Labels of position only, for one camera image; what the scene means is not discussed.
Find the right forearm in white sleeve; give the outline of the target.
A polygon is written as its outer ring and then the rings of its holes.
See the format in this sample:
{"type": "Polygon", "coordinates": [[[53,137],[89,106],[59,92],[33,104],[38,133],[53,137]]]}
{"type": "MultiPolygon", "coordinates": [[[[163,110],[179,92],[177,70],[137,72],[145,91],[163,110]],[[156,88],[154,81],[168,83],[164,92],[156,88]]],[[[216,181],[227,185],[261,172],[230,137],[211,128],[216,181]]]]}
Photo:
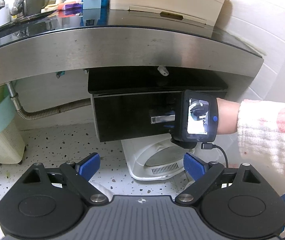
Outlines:
{"type": "Polygon", "coordinates": [[[218,134],[237,133],[240,154],[285,177],[285,103],[217,99],[218,134]]]}

